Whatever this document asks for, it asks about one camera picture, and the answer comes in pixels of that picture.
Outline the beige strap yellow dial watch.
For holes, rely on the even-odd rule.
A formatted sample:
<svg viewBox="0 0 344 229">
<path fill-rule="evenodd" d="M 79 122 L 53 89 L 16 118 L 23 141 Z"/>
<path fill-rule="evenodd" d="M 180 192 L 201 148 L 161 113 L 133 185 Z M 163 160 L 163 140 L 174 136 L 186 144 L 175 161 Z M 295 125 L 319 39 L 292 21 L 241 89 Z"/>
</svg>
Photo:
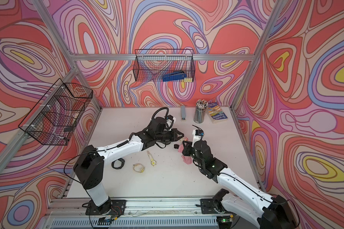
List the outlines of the beige strap yellow dial watch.
<svg viewBox="0 0 344 229">
<path fill-rule="evenodd" d="M 156 161 L 154 160 L 154 158 L 153 158 L 152 154 L 150 153 L 150 151 L 147 151 L 147 155 L 148 155 L 148 157 L 149 157 L 149 159 L 151 161 L 151 165 L 153 167 L 156 166 Z"/>
</svg>

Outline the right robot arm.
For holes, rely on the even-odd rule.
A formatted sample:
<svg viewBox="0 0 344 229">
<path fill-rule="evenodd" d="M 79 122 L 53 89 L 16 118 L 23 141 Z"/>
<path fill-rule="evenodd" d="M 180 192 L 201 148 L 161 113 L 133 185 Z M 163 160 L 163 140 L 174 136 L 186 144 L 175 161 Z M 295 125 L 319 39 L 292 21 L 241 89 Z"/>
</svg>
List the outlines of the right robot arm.
<svg viewBox="0 0 344 229">
<path fill-rule="evenodd" d="M 296 229 L 299 226 L 300 221 L 288 200 L 260 191 L 214 157 L 203 139 L 203 130 L 196 128 L 192 134 L 192 141 L 183 141 L 183 155 L 192 158 L 201 174 L 222 186 L 202 209 L 218 214 L 234 213 L 258 229 Z"/>
</svg>

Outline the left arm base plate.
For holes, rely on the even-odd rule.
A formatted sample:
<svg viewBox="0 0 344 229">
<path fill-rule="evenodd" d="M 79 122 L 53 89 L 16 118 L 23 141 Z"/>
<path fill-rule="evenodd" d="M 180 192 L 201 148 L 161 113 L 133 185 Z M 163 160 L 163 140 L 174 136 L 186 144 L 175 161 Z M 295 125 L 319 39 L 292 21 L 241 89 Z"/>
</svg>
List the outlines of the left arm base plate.
<svg viewBox="0 0 344 229">
<path fill-rule="evenodd" d="M 101 206 L 97 206 L 93 200 L 90 200 L 86 207 L 87 216 L 111 215 L 119 217 L 124 214 L 127 201 L 124 199 L 109 199 Z"/>
</svg>

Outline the pink cloth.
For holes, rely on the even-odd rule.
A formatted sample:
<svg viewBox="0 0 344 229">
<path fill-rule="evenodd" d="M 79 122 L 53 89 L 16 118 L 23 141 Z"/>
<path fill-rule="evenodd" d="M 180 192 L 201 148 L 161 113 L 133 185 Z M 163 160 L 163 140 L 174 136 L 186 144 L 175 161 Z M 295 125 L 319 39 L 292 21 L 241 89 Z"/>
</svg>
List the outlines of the pink cloth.
<svg viewBox="0 0 344 229">
<path fill-rule="evenodd" d="M 193 163 L 192 158 L 190 156 L 190 150 L 192 147 L 192 142 L 183 141 L 183 138 L 179 140 L 180 145 L 178 148 L 178 152 L 182 154 L 181 158 L 183 159 L 183 162 L 187 165 L 190 165 Z"/>
</svg>

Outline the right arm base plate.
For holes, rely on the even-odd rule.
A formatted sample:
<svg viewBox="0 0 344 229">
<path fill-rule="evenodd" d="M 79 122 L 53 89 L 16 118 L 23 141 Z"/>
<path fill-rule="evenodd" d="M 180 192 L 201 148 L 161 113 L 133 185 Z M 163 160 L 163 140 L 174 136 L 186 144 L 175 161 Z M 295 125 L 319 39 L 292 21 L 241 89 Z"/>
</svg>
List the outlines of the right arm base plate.
<svg viewBox="0 0 344 229">
<path fill-rule="evenodd" d="M 222 200 L 225 195 L 229 194 L 226 189 L 220 189 L 212 198 L 202 198 L 199 204 L 195 204 L 196 207 L 201 209 L 202 214 L 230 214 L 236 215 L 236 213 L 230 212 L 223 207 Z"/>
</svg>

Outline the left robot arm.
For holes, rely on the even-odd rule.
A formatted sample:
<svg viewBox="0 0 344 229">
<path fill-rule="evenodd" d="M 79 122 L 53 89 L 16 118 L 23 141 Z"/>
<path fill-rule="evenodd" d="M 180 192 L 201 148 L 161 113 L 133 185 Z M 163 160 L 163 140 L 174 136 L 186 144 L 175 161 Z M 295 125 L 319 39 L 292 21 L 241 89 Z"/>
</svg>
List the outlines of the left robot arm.
<svg viewBox="0 0 344 229">
<path fill-rule="evenodd" d="M 102 184 L 104 167 L 153 146 L 163 148 L 162 145 L 179 141 L 184 134 L 173 128 L 175 121 L 176 118 L 169 114 L 169 108 L 159 108 L 143 130 L 133 132 L 126 140 L 105 147 L 89 145 L 77 157 L 73 171 L 102 214 L 109 212 L 112 207 L 111 199 Z"/>
</svg>

